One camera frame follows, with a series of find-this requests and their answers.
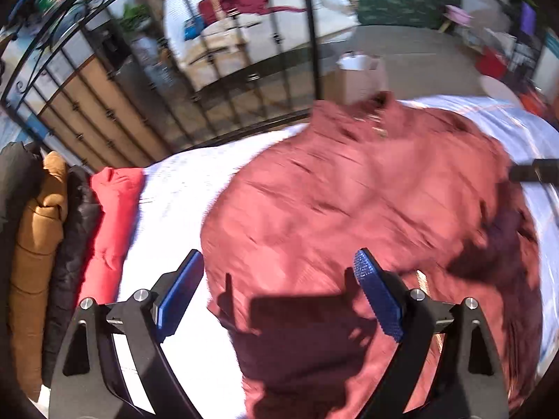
silver screw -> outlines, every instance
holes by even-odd
[[[473,298],[466,298],[465,304],[468,309],[472,310],[477,309],[478,306],[477,301]]]
[[[91,298],[82,299],[82,302],[80,302],[79,304],[79,306],[84,310],[89,309],[92,305],[93,305],[93,299]]]
[[[412,291],[410,291],[410,296],[415,301],[423,301],[423,299],[425,299],[425,292],[423,290],[420,290],[419,288],[414,288]]]
[[[138,302],[142,302],[148,296],[149,296],[149,291],[147,291],[145,288],[142,288],[141,290],[138,290],[137,292],[134,293],[134,299],[136,299],[136,301]]]

paper bag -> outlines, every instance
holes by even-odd
[[[369,56],[361,52],[343,54],[336,63],[337,104],[350,105],[388,91],[388,78],[382,57]]]

red puffer jacket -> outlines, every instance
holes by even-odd
[[[306,130],[241,169],[201,236],[209,309],[230,330],[249,418],[353,419],[375,389],[396,344],[351,272],[361,247],[438,301],[478,299],[519,404],[542,311],[536,235],[509,164],[468,119],[382,94],[317,102]],[[433,339],[409,409],[439,351]]]
[[[78,303],[87,297],[94,298],[98,304],[116,300],[143,186],[142,169],[107,167],[91,177],[91,188],[102,209],[101,223],[93,241],[93,253],[86,266]]]

mustard puffer jacket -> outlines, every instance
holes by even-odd
[[[27,202],[21,218],[9,291],[8,324],[17,380],[34,401],[41,390],[41,349],[49,280],[68,213],[66,163],[60,154],[50,152],[43,166],[48,174],[41,191]]]

white bed sheet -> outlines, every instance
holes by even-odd
[[[540,118],[509,103],[484,97],[435,96],[406,104],[463,114],[500,140],[517,162],[538,156],[559,157],[559,133]],[[200,250],[203,218],[234,173],[259,152],[303,127],[299,124],[221,147],[177,154],[146,168],[138,226],[124,263],[119,301],[129,298],[137,289],[150,288],[161,274],[175,270],[189,250]],[[557,285],[549,276],[555,270],[559,272],[559,256],[553,249],[553,242],[559,239],[559,228],[553,220],[553,207],[557,207],[558,199],[553,190],[556,202],[550,202],[538,184],[523,188],[540,238],[542,295],[550,298],[544,308],[543,359],[550,353],[550,340],[557,332]],[[236,419],[245,414],[241,372],[227,332],[206,309],[209,299],[204,277],[177,333],[167,338],[162,347],[179,382],[205,419]],[[132,399],[137,406],[151,411],[125,337],[115,337]]]
[[[189,0],[197,11],[202,0]],[[270,0],[272,5],[289,5],[304,9],[304,0]],[[351,12],[349,0],[313,0],[317,39],[319,42],[341,41],[348,38],[354,27],[359,25],[357,16]],[[169,47],[177,58],[179,67],[190,77],[195,89],[199,90],[217,80],[213,67],[207,60],[194,64],[187,61],[189,51],[201,49],[200,39],[184,40],[184,22],[192,17],[184,0],[166,0],[164,28]],[[281,11],[276,13],[282,49],[289,51],[309,42],[307,14]],[[271,58],[277,54],[272,38],[274,33],[270,15],[261,16],[261,23],[246,29],[247,53],[252,63]],[[241,52],[223,52],[215,55],[220,75],[226,76],[246,67]]]

